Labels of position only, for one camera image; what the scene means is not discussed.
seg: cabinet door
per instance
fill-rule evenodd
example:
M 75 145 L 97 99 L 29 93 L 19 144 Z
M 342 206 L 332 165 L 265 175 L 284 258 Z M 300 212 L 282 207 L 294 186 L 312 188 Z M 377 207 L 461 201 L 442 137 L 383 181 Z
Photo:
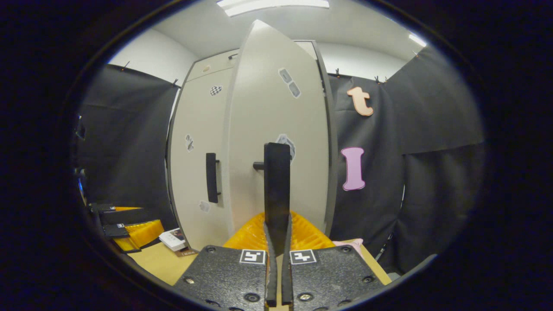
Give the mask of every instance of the cabinet door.
M 196 250 L 209 244 L 223 245 L 229 238 L 230 214 L 221 196 L 218 203 L 208 202 L 206 153 L 215 153 L 217 159 L 221 154 L 231 74 L 232 69 L 226 69 L 188 81 L 175 110 L 169 159 L 171 190 L 183 232 Z M 220 164 L 216 164 L 216 172 L 220 191 Z
M 238 230 L 264 211 L 263 146 L 286 134 L 290 209 L 325 231 L 328 187 L 326 102 L 315 59 L 288 37 L 256 20 L 233 68 L 222 157 L 222 196 Z

